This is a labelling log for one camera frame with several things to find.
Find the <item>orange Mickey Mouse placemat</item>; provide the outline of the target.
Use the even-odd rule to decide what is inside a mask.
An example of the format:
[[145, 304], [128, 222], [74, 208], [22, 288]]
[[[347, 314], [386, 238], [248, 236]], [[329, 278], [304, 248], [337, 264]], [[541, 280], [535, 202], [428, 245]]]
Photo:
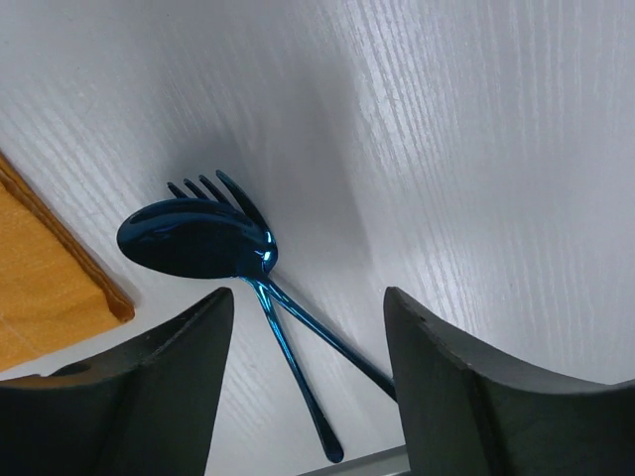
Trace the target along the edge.
[[135, 306], [7, 159], [1, 161], [1, 368], [132, 320]]

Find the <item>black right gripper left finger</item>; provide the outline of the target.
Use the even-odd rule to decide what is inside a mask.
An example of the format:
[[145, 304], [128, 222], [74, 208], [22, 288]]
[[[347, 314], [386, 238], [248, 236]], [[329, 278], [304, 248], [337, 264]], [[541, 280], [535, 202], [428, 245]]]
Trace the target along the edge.
[[233, 317], [219, 288], [50, 376], [2, 381], [2, 474], [203, 474]]

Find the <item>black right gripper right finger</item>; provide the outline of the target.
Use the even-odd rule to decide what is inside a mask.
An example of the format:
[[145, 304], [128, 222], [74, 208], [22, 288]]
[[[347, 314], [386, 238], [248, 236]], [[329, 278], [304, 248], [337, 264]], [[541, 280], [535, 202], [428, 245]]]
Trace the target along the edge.
[[633, 474], [632, 381], [533, 365], [396, 287], [383, 313], [412, 474]]

